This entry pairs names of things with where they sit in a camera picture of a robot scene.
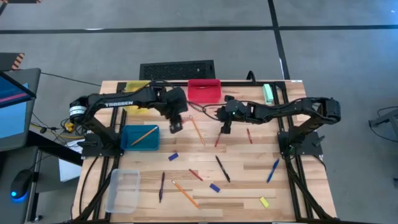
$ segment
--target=orange warning stripe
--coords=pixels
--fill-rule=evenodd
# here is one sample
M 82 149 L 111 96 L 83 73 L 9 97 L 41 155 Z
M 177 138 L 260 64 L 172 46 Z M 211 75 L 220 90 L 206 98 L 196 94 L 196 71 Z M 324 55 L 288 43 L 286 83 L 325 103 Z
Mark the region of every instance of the orange warning stripe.
M 22 63 L 22 60 L 24 59 L 25 54 L 24 53 L 20 53 L 17 58 L 15 58 L 14 64 L 12 65 L 12 69 L 13 70 L 17 70 L 19 68 L 19 66 Z

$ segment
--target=black pencil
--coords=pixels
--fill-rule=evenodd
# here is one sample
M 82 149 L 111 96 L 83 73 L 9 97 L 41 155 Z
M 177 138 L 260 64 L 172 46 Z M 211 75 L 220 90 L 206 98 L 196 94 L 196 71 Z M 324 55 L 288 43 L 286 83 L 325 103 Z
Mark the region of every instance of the black pencil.
M 225 177 L 226 177 L 226 180 L 228 180 L 228 182 L 231 183 L 231 179 L 229 179 L 229 175 L 225 172 L 224 167 L 223 167 L 223 165 L 221 164 L 221 162 L 220 162 L 220 160 L 218 159 L 217 156 L 216 156 L 216 160 L 217 160 L 218 164 L 220 165 L 221 170 L 223 170 L 223 173 L 224 173 L 224 175 L 225 175 Z

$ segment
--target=wooden table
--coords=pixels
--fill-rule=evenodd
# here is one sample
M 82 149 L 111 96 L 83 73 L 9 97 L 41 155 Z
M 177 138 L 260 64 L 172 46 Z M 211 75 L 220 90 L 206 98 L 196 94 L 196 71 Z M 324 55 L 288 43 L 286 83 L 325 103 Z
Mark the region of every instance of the wooden table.
M 117 81 L 104 81 L 100 92 L 114 93 L 117 84 Z M 305 96 L 304 85 L 301 81 L 286 81 L 286 87 L 290 101 Z M 221 100 L 224 95 L 233 95 L 237 100 L 264 103 L 262 88 L 259 86 L 223 87 L 222 92 Z M 208 111 L 215 109 L 216 107 L 210 107 Z M 112 109 L 100 110 L 96 118 L 105 126 L 109 126 L 111 113 Z M 201 143 L 191 122 L 185 123 L 182 131 L 170 134 L 169 121 L 161 117 L 156 110 L 149 110 L 146 115 L 127 116 L 126 124 L 159 125 L 160 149 L 155 152 L 126 152 L 122 156 L 120 169 L 137 169 L 141 174 L 139 203 L 134 213 L 113 213 L 111 222 L 294 221 L 292 198 L 283 161 L 279 163 L 271 182 L 266 183 L 273 163 L 280 157 L 276 137 L 279 131 L 277 120 L 274 119 L 261 125 L 233 123 L 231 134 L 221 135 L 218 146 L 215 148 L 214 143 L 222 123 L 213 121 L 192 108 L 182 114 L 183 118 L 189 115 L 195 118 L 206 146 Z M 300 125 L 306 119 L 308 117 L 304 115 L 293 116 L 295 125 Z M 246 128 L 250 129 L 253 144 L 249 142 Z M 168 157 L 176 151 L 180 156 L 170 162 Z M 227 182 L 215 155 L 223 163 L 231 177 L 231 183 Z M 97 191 L 102 160 L 102 158 L 97 160 L 87 179 L 83 193 L 83 208 Z M 325 211 L 335 217 L 336 212 L 323 166 L 312 156 L 302 156 L 302 160 L 309 191 Z M 78 215 L 81 185 L 92 162 L 93 158 L 89 158 L 83 164 L 73 206 L 74 217 Z M 193 176 L 188 169 L 198 173 L 203 178 L 203 182 Z M 163 171 L 166 173 L 164 195 L 162 203 L 159 203 L 159 188 Z M 178 191 L 171 183 L 172 179 L 199 203 L 201 210 Z M 209 188 L 211 183 L 217 185 L 221 192 L 216 193 Z M 305 217 L 302 194 L 299 189 L 297 192 L 301 214 Z M 104 217 L 107 196 L 108 193 L 105 192 L 101 203 L 100 218 Z M 266 198 L 269 208 L 263 207 L 259 201 L 260 197 Z

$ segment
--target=clear plastic container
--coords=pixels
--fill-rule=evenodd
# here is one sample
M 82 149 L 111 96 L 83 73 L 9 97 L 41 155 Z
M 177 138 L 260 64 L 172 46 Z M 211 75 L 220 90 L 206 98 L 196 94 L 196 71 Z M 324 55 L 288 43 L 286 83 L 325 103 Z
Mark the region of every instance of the clear plastic container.
M 138 170 L 113 170 L 105 211 L 109 213 L 135 211 L 138 204 L 140 179 Z

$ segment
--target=green object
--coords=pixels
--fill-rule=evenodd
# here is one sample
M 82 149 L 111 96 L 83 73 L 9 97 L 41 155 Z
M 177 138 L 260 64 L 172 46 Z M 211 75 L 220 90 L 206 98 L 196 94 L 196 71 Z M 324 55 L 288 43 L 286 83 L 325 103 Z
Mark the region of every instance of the green object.
M 262 93 L 264 94 L 264 98 L 266 99 L 266 104 L 272 104 L 274 100 L 274 95 L 272 94 L 271 86 L 269 84 L 264 84 L 262 86 Z

